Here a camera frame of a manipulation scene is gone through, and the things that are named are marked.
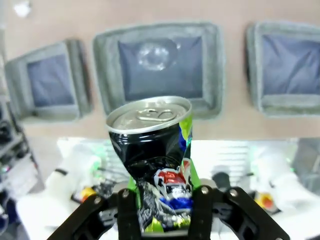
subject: gray fabric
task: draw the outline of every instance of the gray fabric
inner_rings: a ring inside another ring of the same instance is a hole
[[[139,47],[145,47],[142,43],[165,45],[165,49],[157,53],[156,48],[151,49],[153,57],[138,53],[137,57],[142,58],[139,64],[135,55]],[[190,99],[196,119],[212,119],[221,113],[225,53],[222,32],[216,25],[179,22],[109,30],[94,38],[92,54],[95,79],[107,115],[133,100],[172,94]]]
[[[203,97],[200,37],[119,42],[124,98]]]
[[[246,33],[250,95],[270,117],[320,114],[320,28],[258,22]]]
[[[5,65],[12,110],[25,124],[71,122],[91,110],[82,49],[65,40]]]

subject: can top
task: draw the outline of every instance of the can top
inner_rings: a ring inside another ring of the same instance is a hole
[[[109,131],[141,134],[179,123],[191,114],[191,103],[180,96],[158,96],[123,105],[109,114]]]

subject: can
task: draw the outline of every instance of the can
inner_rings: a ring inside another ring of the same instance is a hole
[[[107,117],[113,148],[136,182],[154,184],[158,170],[177,170],[190,158],[192,105],[179,96],[130,102]]]

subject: bolt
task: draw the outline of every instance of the bolt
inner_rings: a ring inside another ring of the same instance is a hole
[[[100,197],[96,197],[95,200],[94,200],[94,204],[98,204],[100,203],[101,201],[101,198]]]
[[[231,189],[231,190],[230,190],[230,195],[231,195],[232,197],[236,197],[236,196],[238,196],[238,193],[237,193],[236,190]]]
[[[129,191],[126,189],[126,190],[123,191],[122,197],[125,199],[125,198],[127,198],[128,196],[129,196]]]
[[[207,194],[207,193],[209,192],[209,189],[208,189],[206,186],[203,186],[203,187],[201,188],[201,192],[202,192],[203,194]]]

